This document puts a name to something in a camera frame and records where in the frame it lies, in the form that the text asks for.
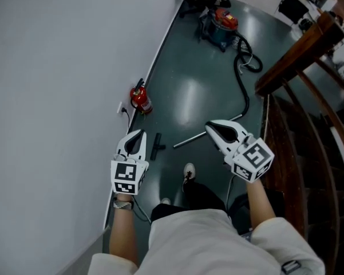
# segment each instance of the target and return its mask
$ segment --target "bracelet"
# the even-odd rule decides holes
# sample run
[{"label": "bracelet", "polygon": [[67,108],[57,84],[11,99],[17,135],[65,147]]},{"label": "bracelet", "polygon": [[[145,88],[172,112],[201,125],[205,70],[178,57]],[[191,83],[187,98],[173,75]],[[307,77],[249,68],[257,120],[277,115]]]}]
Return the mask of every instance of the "bracelet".
[{"label": "bracelet", "polygon": [[113,207],[115,209],[124,209],[124,210],[132,210],[133,209],[133,202],[124,202],[119,201],[117,198],[113,198]]}]

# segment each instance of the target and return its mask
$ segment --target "white shirt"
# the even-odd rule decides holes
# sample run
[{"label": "white shirt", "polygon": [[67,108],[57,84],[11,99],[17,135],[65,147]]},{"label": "white shirt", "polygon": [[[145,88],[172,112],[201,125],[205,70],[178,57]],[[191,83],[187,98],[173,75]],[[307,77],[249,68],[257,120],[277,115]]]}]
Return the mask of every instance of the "white shirt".
[{"label": "white shirt", "polygon": [[224,211],[206,209],[154,221],[149,252],[139,268],[117,256],[95,254],[88,275],[280,275],[291,260],[302,266],[292,275],[325,274],[323,262],[285,219],[261,223],[248,242]]}]

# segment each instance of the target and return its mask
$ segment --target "metal pole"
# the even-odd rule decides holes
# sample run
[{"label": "metal pole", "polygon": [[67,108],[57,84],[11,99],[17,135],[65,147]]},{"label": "metal pole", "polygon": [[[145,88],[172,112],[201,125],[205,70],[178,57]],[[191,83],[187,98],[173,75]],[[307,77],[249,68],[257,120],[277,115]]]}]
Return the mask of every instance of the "metal pole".
[{"label": "metal pole", "polygon": [[[236,119],[238,119],[238,118],[241,118],[242,116],[243,116],[242,114],[239,114],[239,115],[233,117],[232,119],[229,119],[229,121],[236,120]],[[177,149],[177,148],[179,148],[179,147],[181,147],[181,146],[183,146],[183,145],[185,145],[185,144],[188,144],[188,143],[190,143],[190,142],[192,142],[192,141],[194,141],[194,140],[196,140],[196,139],[199,139],[200,137],[204,136],[205,134],[206,134],[206,131],[204,131],[204,132],[202,132],[202,133],[199,133],[198,135],[195,135],[195,136],[193,136],[193,137],[190,137],[189,139],[184,140],[183,142],[180,142],[180,143],[175,144],[175,145],[173,146],[173,148],[174,148],[174,149]]]}]

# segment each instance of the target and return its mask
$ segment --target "sleeve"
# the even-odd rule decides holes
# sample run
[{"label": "sleeve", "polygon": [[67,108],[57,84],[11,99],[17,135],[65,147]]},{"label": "sleeve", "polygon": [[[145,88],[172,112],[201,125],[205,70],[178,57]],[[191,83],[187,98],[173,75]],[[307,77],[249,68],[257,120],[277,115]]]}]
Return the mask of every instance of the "sleeve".
[{"label": "sleeve", "polygon": [[325,274],[322,260],[284,218],[262,222],[253,231],[251,242],[271,254],[281,266],[292,260],[298,261],[302,267],[293,275]]},{"label": "sleeve", "polygon": [[133,275],[137,266],[124,258],[111,254],[94,254],[88,275]]}]

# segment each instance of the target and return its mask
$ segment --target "vacuum hose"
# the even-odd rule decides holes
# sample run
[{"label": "vacuum hose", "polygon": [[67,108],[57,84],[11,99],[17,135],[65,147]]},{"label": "vacuum hose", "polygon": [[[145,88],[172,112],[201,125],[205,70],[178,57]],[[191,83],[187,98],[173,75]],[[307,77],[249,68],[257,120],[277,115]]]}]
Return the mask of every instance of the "vacuum hose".
[{"label": "vacuum hose", "polygon": [[[245,67],[249,71],[254,72],[254,73],[261,72],[262,69],[263,69],[263,64],[262,64],[261,59],[258,56],[253,54],[252,48],[249,45],[249,43],[246,40],[246,38],[244,38],[238,32],[236,32],[236,36],[239,37],[239,42],[238,42],[238,55],[234,59],[234,73],[235,73],[236,80],[237,80],[237,82],[239,84],[240,90],[242,91],[242,94],[244,96],[244,102],[245,102],[244,109],[243,109],[243,111],[241,112],[241,114],[238,117],[238,118],[241,118],[241,117],[243,117],[247,113],[247,111],[248,111],[248,109],[250,107],[250,98],[248,97],[247,90],[244,87],[242,79],[240,78],[240,72],[239,72],[239,68],[238,68],[238,61],[240,60],[243,64],[245,64]],[[242,51],[242,42],[245,43],[248,51]],[[258,62],[258,67],[255,68],[255,67],[252,67],[251,65],[247,64],[247,61],[244,58],[244,56],[247,56],[247,57],[251,57],[252,56],[252,58],[254,58]]]}]

